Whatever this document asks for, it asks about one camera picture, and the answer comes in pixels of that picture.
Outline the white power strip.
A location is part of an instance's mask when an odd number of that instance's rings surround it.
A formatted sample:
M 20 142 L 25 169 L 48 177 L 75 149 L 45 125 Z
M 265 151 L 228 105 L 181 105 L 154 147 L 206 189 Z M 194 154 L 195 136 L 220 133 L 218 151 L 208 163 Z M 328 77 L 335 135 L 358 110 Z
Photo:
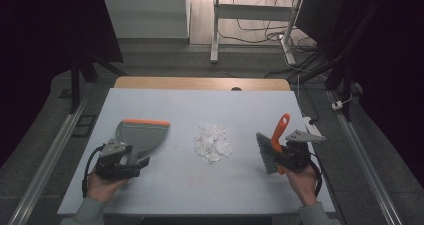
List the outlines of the white power strip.
M 318 130 L 317 126 L 315 124 L 311 124 L 312 119 L 310 117 L 304 117 L 303 121 L 304 121 L 305 127 L 307 128 L 310 134 L 321 136 L 321 133 Z

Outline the grey dustpan with orange edge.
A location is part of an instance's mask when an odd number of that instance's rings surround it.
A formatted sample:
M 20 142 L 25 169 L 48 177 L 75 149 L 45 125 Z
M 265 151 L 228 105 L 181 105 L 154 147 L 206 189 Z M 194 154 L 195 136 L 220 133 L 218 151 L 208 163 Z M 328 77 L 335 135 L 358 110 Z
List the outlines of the grey dustpan with orange edge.
M 170 123 L 168 121 L 124 119 L 116 129 L 115 138 L 132 147 L 127 164 L 135 164 L 163 143 Z

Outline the pile of white paper scraps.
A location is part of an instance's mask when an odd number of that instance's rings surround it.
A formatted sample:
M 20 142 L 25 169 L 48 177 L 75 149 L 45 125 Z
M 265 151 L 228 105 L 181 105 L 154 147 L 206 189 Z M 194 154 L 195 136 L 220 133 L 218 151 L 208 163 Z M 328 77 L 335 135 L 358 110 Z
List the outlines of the pile of white paper scraps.
M 194 136 L 194 152 L 205 162 L 215 163 L 233 153 L 227 139 L 226 127 L 221 124 L 203 123 Z

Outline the person's right hand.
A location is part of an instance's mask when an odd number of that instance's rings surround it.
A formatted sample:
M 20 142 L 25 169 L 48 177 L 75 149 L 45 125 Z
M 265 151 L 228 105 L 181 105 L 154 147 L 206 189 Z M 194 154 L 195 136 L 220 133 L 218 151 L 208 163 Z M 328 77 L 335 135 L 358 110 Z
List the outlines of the person's right hand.
M 311 166 L 307 166 L 302 172 L 295 173 L 291 170 L 286 172 L 289 183 L 304 207 L 318 203 L 315 195 L 316 173 Z

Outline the person's left hand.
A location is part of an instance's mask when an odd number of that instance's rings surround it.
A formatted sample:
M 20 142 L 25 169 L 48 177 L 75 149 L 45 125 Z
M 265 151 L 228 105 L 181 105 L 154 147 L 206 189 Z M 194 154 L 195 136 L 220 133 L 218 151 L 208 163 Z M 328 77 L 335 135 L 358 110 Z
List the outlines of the person's left hand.
M 114 193 L 128 182 L 129 180 L 103 180 L 96 173 L 91 173 L 88 176 L 86 196 L 102 203 L 108 203 L 112 199 Z

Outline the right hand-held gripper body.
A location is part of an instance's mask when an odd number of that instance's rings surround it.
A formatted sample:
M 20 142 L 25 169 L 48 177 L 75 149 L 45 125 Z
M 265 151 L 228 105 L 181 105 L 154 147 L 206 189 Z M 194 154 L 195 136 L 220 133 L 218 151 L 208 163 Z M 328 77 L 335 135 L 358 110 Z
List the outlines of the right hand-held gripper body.
M 324 136 L 316 136 L 308 132 L 295 130 L 286 137 L 286 145 L 282 147 L 286 156 L 286 167 L 293 172 L 302 172 L 307 166 L 314 166 L 308 144 L 323 142 Z

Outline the black metal stand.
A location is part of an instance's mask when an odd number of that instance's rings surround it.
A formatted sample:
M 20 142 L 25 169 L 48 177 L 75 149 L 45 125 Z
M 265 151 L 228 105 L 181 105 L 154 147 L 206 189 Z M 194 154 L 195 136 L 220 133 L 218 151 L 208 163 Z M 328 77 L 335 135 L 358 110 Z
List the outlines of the black metal stand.
M 94 63 L 117 75 L 118 77 L 127 76 L 127 73 L 110 62 L 97 55 L 82 45 L 79 45 L 79 40 L 74 38 L 72 41 L 72 60 L 71 60 L 71 108 L 69 113 L 75 114 L 81 103 L 80 99 L 80 78 L 82 74 L 85 81 L 88 83 L 96 82 L 98 74 L 94 68 Z
M 299 79 L 299 83 L 303 84 L 326 71 L 331 71 L 324 85 L 327 90 L 336 90 L 340 83 L 343 83 L 341 111 L 348 122 L 351 121 L 349 101 L 351 100 L 353 53 L 379 6 L 379 1 L 367 0 L 350 25 L 344 28 L 336 40 L 328 44 L 328 48 L 323 49 L 323 52 L 333 52 L 333 55 Z

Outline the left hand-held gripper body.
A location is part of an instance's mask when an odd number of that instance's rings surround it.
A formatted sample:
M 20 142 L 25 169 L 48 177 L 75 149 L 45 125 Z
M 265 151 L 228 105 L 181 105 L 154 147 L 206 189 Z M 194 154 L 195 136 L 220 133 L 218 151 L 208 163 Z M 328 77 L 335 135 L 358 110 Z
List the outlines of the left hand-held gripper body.
M 138 177 L 141 167 L 139 164 L 123 165 L 121 163 L 125 154 L 123 142 L 109 140 L 101 150 L 95 165 L 95 173 L 104 180 L 126 180 Z

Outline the dark curtain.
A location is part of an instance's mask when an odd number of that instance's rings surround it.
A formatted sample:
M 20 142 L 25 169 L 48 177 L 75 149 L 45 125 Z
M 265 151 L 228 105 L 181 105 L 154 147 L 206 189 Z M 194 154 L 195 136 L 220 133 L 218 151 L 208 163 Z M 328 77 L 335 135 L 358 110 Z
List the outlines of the dark curtain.
M 105 0 L 0 0 L 0 166 L 78 61 L 123 61 Z
M 353 58 L 360 104 L 424 184 L 424 0 L 382 0 Z

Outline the aluminium floor rail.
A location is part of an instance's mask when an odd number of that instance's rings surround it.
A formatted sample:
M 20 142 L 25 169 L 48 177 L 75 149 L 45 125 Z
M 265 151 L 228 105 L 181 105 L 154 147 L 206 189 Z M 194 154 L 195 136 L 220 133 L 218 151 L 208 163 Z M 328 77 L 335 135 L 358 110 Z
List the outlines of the aluminium floor rail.
M 74 112 L 66 116 L 65 121 L 7 225 L 26 225 L 87 102 L 88 98 L 84 97 Z
M 359 163 L 359 166 L 367 180 L 368 185 L 380 207 L 380 210 L 388 225 L 404 225 L 400 214 L 398 213 L 386 187 L 375 170 L 371 159 L 363 147 L 355 128 L 352 123 L 346 119 L 342 109 L 335 110 L 335 114 L 340 122 L 340 125 L 352 147 L 353 153 Z

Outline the wooden table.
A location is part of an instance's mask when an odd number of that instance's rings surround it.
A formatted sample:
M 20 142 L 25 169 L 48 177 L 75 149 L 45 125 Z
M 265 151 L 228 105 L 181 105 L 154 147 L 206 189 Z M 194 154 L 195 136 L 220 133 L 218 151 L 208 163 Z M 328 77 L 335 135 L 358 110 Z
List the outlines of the wooden table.
M 116 80 L 114 88 L 289 91 L 290 85 L 284 79 L 122 76 Z

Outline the white desk frame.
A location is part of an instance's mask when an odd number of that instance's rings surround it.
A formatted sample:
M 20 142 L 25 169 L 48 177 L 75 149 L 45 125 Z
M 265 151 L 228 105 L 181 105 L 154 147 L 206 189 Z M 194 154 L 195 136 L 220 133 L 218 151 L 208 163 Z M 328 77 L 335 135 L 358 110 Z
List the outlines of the white desk frame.
M 216 64 L 218 62 L 219 53 L 219 21 L 222 19 L 241 19 L 241 20 L 258 20 L 258 21 L 279 21 L 286 22 L 287 28 L 283 35 L 278 35 L 277 40 L 281 44 L 284 57 L 289 65 L 295 65 L 296 61 L 289 45 L 291 32 L 293 30 L 302 0 L 293 0 L 291 6 L 277 5 L 247 5 L 221 3 L 220 0 L 213 0 L 213 33 L 211 40 L 210 62 Z

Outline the grey brush with orange handle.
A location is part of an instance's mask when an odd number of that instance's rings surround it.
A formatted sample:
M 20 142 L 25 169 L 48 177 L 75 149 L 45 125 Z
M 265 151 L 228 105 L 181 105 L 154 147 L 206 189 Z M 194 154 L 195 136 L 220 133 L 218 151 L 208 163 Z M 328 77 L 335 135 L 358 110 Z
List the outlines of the grey brush with orange handle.
M 289 121 L 290 114 L 283 114 L 277 122 L 274 132 L 270 138 L 260 132 L 256 133 L 256 140 L 259 146 L 260 155 L 268 174 L 285 174 L 283 167 L 275 161 L 275 158 L 283 152 L 279 139 L 287 128 Z

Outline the white cabinet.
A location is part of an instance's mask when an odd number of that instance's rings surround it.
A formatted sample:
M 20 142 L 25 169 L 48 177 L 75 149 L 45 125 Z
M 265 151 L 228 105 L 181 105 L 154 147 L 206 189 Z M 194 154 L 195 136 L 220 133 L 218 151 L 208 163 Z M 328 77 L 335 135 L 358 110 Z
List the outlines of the white cabinet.
M 105 0 L 118 38 L 188 39 L 188 0 Z

